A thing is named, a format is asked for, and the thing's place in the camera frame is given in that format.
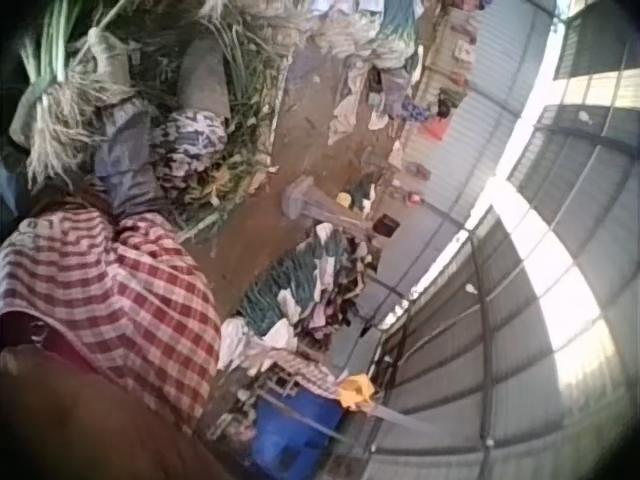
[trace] dirt ground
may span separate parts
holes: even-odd
[[[343,62],[313,45],[300,50],[289,68],[276,129],[272,163],[280,170],[229,217],[204,245],[187,245],[210,282],[222,315],[232,314],[253,279],[284,251],[297,245],[311,226],[282,213],[285,188],[300,175],[335,197],[362,175],[364,151],[387,158],[393,139],[387,129],[371,132],[366,90],[355,130],[328,146],[329,122],[336,105]]]

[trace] patterned cloth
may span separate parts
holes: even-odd
[[[169,198],[186,188],[191,178],[205,171],[227,144],[224,118],[201,110],[171,114],[153,129],[151,151],[156,158],[156,177]]]
[[[287,350],[274,350],[269,359],[291,374],[304,388],[321,397],[337,400],[340,392],[333,374],[319,363],[300,358]]]
[[[220,322],[207,283],[157,214],[97,210],[24,221],[0,250],[0,316],[55,329],[104,377],[190,432],[215,374]]]
[[[425,123],[433,115],[428,107],[421,107],[409,96],[402,102],[402,113],[400,117],[407,122]]]

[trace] red checkered cloth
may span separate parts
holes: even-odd
[[[195,262],[156,214],[92,209],[20,225],[0,250],[0,316],[24,312],[107,379],[190,432],[215,374],[220,321]]]
[[[268,358],[289,372],[300,385],[310,392],[332,400],[339,397],[336,378],[319,363],[310,362],[286,350],[274,350]]]

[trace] spring onion bundle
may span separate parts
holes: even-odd
[[[112,18],[125,3],[127,0],[121,0],[105,19]],[[68,178],[67,173],[87,157],[88,147],[102,139],[94,128],[97,109],[131,95],[128,87],[69,67],[67,44],[81,8],[81,0],[53,0],[39,42],[31,32],[20,48],[29,81],[41,87],[34,99],[37,103],[30,138],[25,139],[31,148],[27,170],[32,184],[47,177]],[[86,50],[85,46],[78,57]],[[27,112],[20,110],[16,114],[23,129],[28,122],[26,116]]]

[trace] yellow object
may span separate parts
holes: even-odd
[[[340,192],[336,197],[336,202],[343,207],[349,208],[351,206],[351,195],[346,192]]]
[[[354,375],[344,380],[338,387],[340,404],[349,410],[364,410],[365,412],[373,407],[371,396],[375,388],[364,373]]]

